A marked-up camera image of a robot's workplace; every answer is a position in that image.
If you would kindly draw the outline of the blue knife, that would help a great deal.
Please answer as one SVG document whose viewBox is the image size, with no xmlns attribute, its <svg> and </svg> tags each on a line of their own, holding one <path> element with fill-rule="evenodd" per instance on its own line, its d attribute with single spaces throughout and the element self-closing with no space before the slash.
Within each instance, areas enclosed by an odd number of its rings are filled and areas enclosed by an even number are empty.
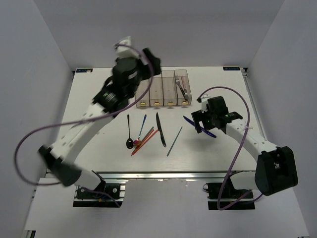
<svg viewBox="0 0 317 238">
<path fill-rule="evenodd" d="M 186 116 L 183 116 L 183 118 L 189 123 L 191 124 L 193 127 L 195 127 L 195 123 L 189 119 L 188 117 Z M 209 135 L 210 137 L 213 137 L 213 138 L 217 138 L 216 135 L 214 135 L 213 133 L 209 132 L 208 130 L 204 129 L 203 127 L 201 127 L 201 131 L 204 132 L 205 134 Z"/>
</svg>

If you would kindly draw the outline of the black handled fork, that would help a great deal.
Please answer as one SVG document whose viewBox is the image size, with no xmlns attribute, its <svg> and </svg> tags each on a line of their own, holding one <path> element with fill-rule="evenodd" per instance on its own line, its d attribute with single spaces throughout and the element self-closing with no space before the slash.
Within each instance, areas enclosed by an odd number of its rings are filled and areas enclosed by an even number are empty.
<svg viewBox="0 0 317 238">
<path fill-rule="evenodd" d="M 186 93 L 185 93 L 185 91 L 184 91 L 184 89 L 183 89 L 183 87 L 181 85 L 181 82 L 179 80 L 179 77 L 177 75 L 175 76 L 175 82 L 176 82 L 176 85 L 179 87 L 179 89 L 180 89 L 180 91 L 181 91 L 181 93 L 183 95 L 183 98 L 185 100 L 187 100 L 187 95 L 186 95 Z"/>
</svg>

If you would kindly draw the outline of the pink handled fork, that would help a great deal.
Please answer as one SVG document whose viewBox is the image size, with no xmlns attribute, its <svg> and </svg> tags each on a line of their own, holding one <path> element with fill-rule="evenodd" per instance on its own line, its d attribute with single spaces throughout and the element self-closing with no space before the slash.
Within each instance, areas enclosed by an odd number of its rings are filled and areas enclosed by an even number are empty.
<svg viewBox="0 0 317 238">
<path fill-rule="evenodd" d="M 185 76 L 181 76 L 181 80 L 182 80 L 182 85 L 183 85 L 183 90 L 184 90 L 185 97 L 186 97 L 186 99 L 188 99 L 189 95 L 188 95 L 188 89 L 187 89 L 187 84 L 186 84 L 186 77 Z"/>
</svg>

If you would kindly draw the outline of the black knife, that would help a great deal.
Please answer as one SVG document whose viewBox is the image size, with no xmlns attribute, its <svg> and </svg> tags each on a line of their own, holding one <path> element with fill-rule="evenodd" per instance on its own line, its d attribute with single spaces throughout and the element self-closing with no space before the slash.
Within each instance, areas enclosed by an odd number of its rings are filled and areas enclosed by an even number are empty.
<svg viewBox="0 0 317 238">
<path fill-rule="evenodd" d="M 163 146 L 166 147 L 166 141 L 165 141 L 165 138 L 164 138 L 164 135 L 163 135 L 163 131 L 162 131 L 162 127 L 161 127 L 161 123 L 160 123 L 160 119 L 159 119 L 159 114 L 158 113 L 156 113 L 156 122 L 157 122 L 158 130 L 160 132 L 161 142 L 162 142 Z"/>
</svg>

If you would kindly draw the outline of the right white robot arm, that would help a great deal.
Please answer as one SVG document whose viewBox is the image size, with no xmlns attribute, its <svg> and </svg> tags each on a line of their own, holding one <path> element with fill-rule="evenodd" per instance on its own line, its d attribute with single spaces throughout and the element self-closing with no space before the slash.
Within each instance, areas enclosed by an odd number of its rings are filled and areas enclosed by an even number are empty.
<svg viewBox="0 0 317 238">
<path fill-rule="evenodd" d="M 237 112 L 229 112 L 222 96 L 210 97 L 205 94 L 201 99 L 202 108 L 192 113 L 195 129 L 217 128 L 230 136 L 243 147 L 256 161 L 254 172 L 239 172 L 230 175 L 224 184 L 224 193 L 231 198 L 245 190 L 258 190 L 269 196 L 298 184 L 294 153 L 287 147 L 278 147 L 262 137 Z"/>
</svg>

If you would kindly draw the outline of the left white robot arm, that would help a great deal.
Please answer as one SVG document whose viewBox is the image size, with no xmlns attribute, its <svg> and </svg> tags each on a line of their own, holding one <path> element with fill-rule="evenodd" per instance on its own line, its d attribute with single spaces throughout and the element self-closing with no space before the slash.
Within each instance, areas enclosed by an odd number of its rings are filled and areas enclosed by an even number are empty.
<svg viewBox="0 0 317 238">
<path fill-rule="evenodd" d="M 79 123 L 76 123 L 59 140 L 38 150 L 51 173 L 64 186 L 86 188 L 94 198 L 104 194 L 105 181 L 95 172 L 75 165 L 80 152 L 89 141 L 129 105 L 135 96 L 140 82 L 161 73 L 160 59 L 150 49 L 144 48 L 143 54 L 149 64 L 143 64 L 140 55 L 126 47 L 116 49 L 118 57 L 102 89 L 92 99 Z"/>
</svg>

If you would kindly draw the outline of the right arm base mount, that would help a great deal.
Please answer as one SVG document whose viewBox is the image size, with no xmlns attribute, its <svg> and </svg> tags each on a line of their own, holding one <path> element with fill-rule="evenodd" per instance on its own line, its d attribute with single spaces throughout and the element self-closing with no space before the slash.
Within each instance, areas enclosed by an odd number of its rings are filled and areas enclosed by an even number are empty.
<svg viewBox="0 0 317 238">
<path fill-rule="evenodd" d="M 217 199 L 218 194 L 220 192 L 220 183 L 205 183 L 203 185 L 203 191 L 207 193 L 208 195 L 208 209 L 210 211 L 217 210 Z M 236 190 L 230 185 L 226 185 L 224 187 L 224 190 L 221 195 L 220 199 L 220 207 L 225 207 L 227 205 L 230 205 L 235 200 L 240 198 L 242 195 L 244 195 L 246 192 L 248 192 L 245 189 L 239 189 Z M 255 210 L 255 203 L 254 203 L 254 197 L 253 193 L 250 192 L 247 194 L 243 199 L 238 201 L 236 204 L 228 208 L 227 210 Z"/>
</svg>

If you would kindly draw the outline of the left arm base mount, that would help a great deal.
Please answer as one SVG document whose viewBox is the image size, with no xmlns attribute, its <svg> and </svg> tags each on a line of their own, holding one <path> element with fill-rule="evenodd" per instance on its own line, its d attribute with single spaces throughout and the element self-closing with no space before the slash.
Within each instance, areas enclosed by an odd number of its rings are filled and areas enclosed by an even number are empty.
<svg viewBox="0 0 317 238">
<path fill-rule="evenodd" d="M 107 180 L 102 193 L 88 192 L 78 186 L 74 193 L 73 207 L 119 208 L 123 203 L 127 182 L 128 180 Z"/>
</svg>

